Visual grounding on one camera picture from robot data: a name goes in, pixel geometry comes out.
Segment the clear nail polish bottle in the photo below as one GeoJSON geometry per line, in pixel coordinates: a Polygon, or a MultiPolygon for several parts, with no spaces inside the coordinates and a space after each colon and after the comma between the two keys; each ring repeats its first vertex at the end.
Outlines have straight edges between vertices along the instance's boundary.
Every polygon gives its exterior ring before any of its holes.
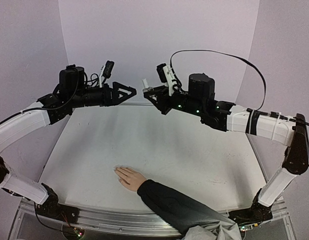
{"type": "Polygon", "coordinates": [[[143,94],[144,95],[147,95],[147,96],[150,96],[150,95],[153,95],[154,94],[154,88],[153,87],[145,87],[143,90],[142,90],[143,94]]]}

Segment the black sleeved forearm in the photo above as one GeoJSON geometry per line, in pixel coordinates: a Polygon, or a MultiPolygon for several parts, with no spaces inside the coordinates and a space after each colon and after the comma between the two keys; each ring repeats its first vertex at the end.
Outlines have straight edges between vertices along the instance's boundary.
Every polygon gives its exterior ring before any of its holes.
{"type": "Polygon", "coordinates": [[[150,210],[183,235],[197,226],[214,230],[219,226],[230,229],[236,225],[205,204],[151,179],[141,184],[137,194],[150,210]]]}

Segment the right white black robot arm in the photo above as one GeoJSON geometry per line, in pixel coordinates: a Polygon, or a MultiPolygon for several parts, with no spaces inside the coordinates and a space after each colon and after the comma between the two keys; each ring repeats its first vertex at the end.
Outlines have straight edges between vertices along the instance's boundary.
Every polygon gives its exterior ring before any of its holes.
{"type": "Polygon", "coordinates": [[[162,85],[149,86],[142,80],[143,96],[163,115],[175,109],[200,117],[200,122],[223,132],[241,132],[263,137],[286,146],[284,160],[264,187],[254,197],[249,208],[233,210],[230,219],[238,225],[257,224],[270,220],[272,205],[287,186],[309,167],[309,138],[305,117],[283,116],[278,112],[253,110],[227,101],[215,100],[215,81],[204,73],[189,76],[187,92],[177,90],[171,76],[162,85]]]}

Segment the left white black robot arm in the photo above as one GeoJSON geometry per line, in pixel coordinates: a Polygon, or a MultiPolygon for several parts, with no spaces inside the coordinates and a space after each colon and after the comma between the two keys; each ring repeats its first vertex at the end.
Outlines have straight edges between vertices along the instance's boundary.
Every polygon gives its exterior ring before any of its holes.
{"type": "MultiPolygon", "coordinates": [[[[30,133],[71,116],[75,109],[118,106],[134,97],[137,94],[135,88],[116,81],[112,86],[106,83],[114,64],[107,61],[100,76],[91,80],[81,66],[73,64],[61,70],[59,83],[52,93],[0,122],[0,154],[30,133]]],[[[58,195],[51,187],[17,174],[1,156],[0,189],[33,201],[50,218],[56,219],[62,214],[58,195]]]]}

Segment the mannequin hand on table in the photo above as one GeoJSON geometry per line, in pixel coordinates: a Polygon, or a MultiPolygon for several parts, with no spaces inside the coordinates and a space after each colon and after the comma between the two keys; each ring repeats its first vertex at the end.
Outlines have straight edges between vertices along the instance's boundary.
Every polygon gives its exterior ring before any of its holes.
{"type": "Polygon", "coordinates": [[[129,167],[116,167],[114,172],[118,176],[120,184],[132,192],[137,192],[147,180],[141,173],[129,167]]]}

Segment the grey fabric garment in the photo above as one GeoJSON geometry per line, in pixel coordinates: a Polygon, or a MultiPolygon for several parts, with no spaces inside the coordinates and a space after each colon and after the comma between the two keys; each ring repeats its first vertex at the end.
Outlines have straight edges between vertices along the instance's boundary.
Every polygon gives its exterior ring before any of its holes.
{"type": "Polygon", "coordinates": [[[182,240],[241,240],[241,232],[237,223],[212,224],[189,228],[182,240]]]}

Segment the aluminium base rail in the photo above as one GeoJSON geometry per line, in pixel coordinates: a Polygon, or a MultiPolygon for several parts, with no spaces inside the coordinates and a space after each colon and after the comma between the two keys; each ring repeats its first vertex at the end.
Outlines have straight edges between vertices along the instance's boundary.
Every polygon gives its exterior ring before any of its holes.
{"type": "Polygon", "coordinates": [[[76,227],[84,230],[94,230],[108,234],[146,236],[146,237],[175,237],[179,233],[176,229],[154,213],[127,213],[111,210],[97,210],[92,208],[77,208],[69,205],[62,207],[61,215],[55,218],[47,217],[43,210],[35,210],[34,204],[28,200],[21,200],[17,218],[25,214],[66,227],[76,227]]]}

